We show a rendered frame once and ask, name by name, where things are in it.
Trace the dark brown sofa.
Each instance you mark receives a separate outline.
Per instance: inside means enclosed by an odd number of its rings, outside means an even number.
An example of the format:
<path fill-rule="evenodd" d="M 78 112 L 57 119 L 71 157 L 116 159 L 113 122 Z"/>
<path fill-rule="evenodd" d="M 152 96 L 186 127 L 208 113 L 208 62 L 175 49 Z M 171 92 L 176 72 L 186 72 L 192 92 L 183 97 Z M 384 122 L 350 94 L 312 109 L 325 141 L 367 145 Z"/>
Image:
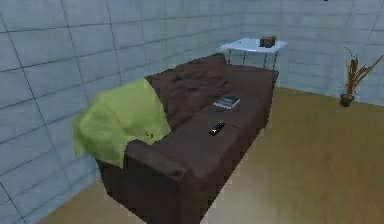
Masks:
<path fill-rule="evenodd" d="M 147 145 L 135 140 L 122 168 L 100 162 L 108 195 L 146 224 L 200 224 L 232 172 L 266 127 L 278 73 L 232 65 L 221 53 L 149 75 L 171 133 Z M 233 96 L 233 109 L 214 102 Z M 215 135 L 210 130 L 225 126 Z"/>

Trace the black remote control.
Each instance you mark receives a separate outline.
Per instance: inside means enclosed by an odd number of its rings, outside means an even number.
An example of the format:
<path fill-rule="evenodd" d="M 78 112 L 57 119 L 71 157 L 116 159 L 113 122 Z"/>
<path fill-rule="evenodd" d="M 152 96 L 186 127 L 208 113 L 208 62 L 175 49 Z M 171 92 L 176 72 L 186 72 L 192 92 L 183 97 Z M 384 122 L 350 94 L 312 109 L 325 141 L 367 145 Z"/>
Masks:
<path fill-rule="evenodd" d="M 223 127 L 225 126 L 224 122 L 218 122 L 209 132 L 211 136 L 215 136 Z"/>

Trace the grey book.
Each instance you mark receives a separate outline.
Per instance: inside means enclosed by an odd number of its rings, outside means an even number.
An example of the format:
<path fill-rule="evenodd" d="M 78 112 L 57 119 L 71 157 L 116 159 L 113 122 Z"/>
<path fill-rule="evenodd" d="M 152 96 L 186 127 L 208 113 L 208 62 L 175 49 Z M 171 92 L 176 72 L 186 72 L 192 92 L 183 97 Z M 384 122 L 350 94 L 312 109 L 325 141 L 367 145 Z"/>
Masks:
<path fill-rule="evenodd" d="M 233 109 L 238 103 L 240 99 L 233 96 L 224 96 L 217 99 L 214 102 L 214 105 L 217 107 L 225 108 L 225 109 Z"/>

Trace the green blanket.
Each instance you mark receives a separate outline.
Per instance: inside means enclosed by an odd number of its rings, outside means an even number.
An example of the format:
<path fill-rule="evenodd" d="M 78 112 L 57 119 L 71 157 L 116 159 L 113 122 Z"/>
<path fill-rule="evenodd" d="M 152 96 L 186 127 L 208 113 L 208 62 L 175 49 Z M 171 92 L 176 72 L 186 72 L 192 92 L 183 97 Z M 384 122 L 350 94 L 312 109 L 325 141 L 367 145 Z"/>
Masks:
<path fill-rule="evenodd" d="M 76 157 L 88 153 L 119 168 L 129 143 L 153 145 L 170 133 L 164 107 L 145 78 L 99 92 L 72 122 Z"/>

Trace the white side table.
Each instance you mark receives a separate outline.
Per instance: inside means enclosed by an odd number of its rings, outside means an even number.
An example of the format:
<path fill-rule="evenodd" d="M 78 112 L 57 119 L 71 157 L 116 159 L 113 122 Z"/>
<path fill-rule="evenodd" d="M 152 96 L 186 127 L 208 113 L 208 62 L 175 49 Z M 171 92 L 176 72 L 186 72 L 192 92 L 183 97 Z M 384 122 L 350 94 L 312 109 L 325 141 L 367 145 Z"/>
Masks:
<path fill-rule="evenodd" d="M 265 48 L 260 47 L 260 39 L 261 38 L 242 38 L 230 43 L 226 43 L 220 47 L 221 50 L 227 50 L 228 51 L 228 62 L 231 62 L 231 53 L 233 51 L 242 51 L 243 52 L 243 59 L 246 59 L 247 53 L 260 53 L 264 55 L 264 61 L 263 61 L 263 68 L 266 68 L 266 61 L 269 54 L 273 56 L 273 65 L 272 69 L 276 68 L 276 62 L 278 53 L 281 49 L 283 49 L 285 46 L 288 45 L 286 41 L 283 40 L 277 40 L 273 47 L 271 48 Z"/>

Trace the brown box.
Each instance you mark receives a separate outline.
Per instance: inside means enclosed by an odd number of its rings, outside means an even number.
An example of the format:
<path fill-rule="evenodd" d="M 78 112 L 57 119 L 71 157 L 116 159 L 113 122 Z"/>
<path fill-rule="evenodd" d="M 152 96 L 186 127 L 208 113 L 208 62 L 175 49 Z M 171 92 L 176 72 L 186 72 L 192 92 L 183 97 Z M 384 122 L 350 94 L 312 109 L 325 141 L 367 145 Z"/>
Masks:
<path fill-rule="evenodd" d="M 263 37 L 260 39 L 260 47 L 265 47 L 265 48 L 271 48 L 275 45 L 276 43 L 276 37 L 271 36 L 271 37 Z"/>

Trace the orange potted house plant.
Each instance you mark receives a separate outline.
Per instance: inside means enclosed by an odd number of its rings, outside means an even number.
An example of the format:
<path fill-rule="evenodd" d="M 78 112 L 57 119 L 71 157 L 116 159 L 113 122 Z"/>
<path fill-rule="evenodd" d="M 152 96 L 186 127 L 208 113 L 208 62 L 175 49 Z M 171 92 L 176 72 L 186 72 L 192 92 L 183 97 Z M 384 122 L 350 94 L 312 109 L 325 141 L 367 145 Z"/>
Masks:
<path fill-rule="evenodd" d="M 368 76 L 368 74 L 384 59 L 384 55 L 380 55 L 372 65 L 364 64 L 360 66 L 359 57 L 353 54 L 349 48 L 346 48 L 350 55 L 350 59 L 346 61 L 347 82 L 344 85 L 345 93 L 340 95 L 339 105 L 341 107 L 349 107 L 355 99 L 356 88 Z"/>

